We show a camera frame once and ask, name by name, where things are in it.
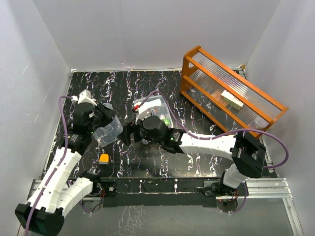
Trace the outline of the clear plastic box lid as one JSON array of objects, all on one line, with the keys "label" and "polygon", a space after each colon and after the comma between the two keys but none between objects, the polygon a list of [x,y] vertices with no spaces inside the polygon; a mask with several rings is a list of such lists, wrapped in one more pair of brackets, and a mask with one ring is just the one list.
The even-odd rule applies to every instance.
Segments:
[{"label": "clear plastic box lid", "polygon": [[110,103],[103,103],[102,105],[105,107],[106,112],[110,113],[110,122],[96,129],[93,137],[100,147],[105,147],[117,140],[117,136],[122,133],[123,127],[113,106]]}]

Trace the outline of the clear plastic storage box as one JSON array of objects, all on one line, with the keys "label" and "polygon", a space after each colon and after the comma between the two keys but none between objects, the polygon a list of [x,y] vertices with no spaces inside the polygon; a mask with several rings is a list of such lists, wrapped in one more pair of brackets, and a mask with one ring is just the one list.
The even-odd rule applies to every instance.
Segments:
[{"label": "clear plastic storage box", "polygon": [[157,116],[169,128],[174,127],[171,113],[161,95],[150,96],[140,108],[136,109],[136,114],[136,121],[139,119],[143,120],[149,116]]}]

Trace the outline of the white medicine carton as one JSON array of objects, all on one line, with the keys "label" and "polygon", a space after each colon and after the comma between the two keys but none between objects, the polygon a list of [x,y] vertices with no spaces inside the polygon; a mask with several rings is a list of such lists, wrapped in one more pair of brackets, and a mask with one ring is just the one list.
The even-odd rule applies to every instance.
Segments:
[{"label": "white medicine carton", "polygon": [[224,90],[221,93],[221,99],[228,105],[232,106],[233,108],[240,110],[243,108],[244,103],[242,103],[238,98],[234,97],[230,92]]}]

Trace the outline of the clear compartment tray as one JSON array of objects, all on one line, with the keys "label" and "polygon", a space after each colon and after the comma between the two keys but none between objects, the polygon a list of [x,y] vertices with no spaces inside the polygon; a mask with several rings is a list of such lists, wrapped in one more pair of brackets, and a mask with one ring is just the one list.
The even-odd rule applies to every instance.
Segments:
[{"label": "clear compartment tray", "polygon": [[166,105],[157,106],[154,109],[150,110],[152,116],[159,117],[160,120],[170,119],[171,125],[167,125],[169,128],[173,128],[173,120],[170,114],[170,111]]}]

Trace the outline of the small green packet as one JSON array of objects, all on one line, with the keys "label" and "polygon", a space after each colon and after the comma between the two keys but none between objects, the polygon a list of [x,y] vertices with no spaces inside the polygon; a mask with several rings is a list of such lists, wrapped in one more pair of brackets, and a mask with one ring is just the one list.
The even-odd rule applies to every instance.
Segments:
[{"label": "small green packet", "polygon": [[166,124],[166,125],[171,125],[171,121],[170,119],[163,119],[163,122]]}]

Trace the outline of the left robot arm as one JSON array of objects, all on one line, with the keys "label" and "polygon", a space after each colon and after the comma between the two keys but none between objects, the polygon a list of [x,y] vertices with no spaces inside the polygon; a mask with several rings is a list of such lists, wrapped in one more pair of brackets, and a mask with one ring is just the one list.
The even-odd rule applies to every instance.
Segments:
[{"label": "left robot arm", "polygon": [[69,175],[80,161],[92,136],[99,128],[110,125],[116,119],[110,103],[77,103],[71,124],[66,123],[64,113],[63,141],[40,185],[25,204],[18,204],[15,215],[24,234],[56,236],[61,231],[66,216],[86,195],[97,196],[102,189],[96,174],[84,172],[67,189]]}]

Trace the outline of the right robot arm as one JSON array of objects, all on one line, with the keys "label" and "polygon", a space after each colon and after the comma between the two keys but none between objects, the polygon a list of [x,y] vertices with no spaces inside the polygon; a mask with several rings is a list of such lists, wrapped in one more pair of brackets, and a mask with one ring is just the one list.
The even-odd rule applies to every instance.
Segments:
[{"label": "right robot arm", "polygon": [[232,195],[248,178],[261,178],[265,163],[265,146],[251,133],[239,131],[235,135],[201,135],[183,129],[168,127],[157,116],[132,120],[123,126],[118,139],[125,145],[146,140],[159,144],[169,153],[202,153],[224,157],[233,161],[218,182],[202,189],[212,196]]}]

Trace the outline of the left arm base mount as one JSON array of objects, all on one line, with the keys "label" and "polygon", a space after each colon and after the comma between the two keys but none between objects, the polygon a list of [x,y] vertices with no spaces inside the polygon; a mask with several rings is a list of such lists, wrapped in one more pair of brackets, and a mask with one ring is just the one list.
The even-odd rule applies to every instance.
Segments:
[{"label": "left arm base mount", "polygon": [[79,177],[86,178],[92,183],[92,189],[87,194],[89,197],[116,197],[117,183],[113,180],[103,180],[100,175],[84,171]]}]

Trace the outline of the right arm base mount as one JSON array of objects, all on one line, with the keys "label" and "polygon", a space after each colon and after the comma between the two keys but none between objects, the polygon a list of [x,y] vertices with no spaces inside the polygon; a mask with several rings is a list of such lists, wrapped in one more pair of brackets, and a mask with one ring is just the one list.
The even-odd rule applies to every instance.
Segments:
[{"label": "right arm base mount", "polygon": [[226,198],[228,200],[236,200],[239,197],[249,194],[247,185],[241,183],[236,189],[223,185],[218,180],[204,181],[201,187],[194,190],[196,193],[201,193],[206,197]]}]

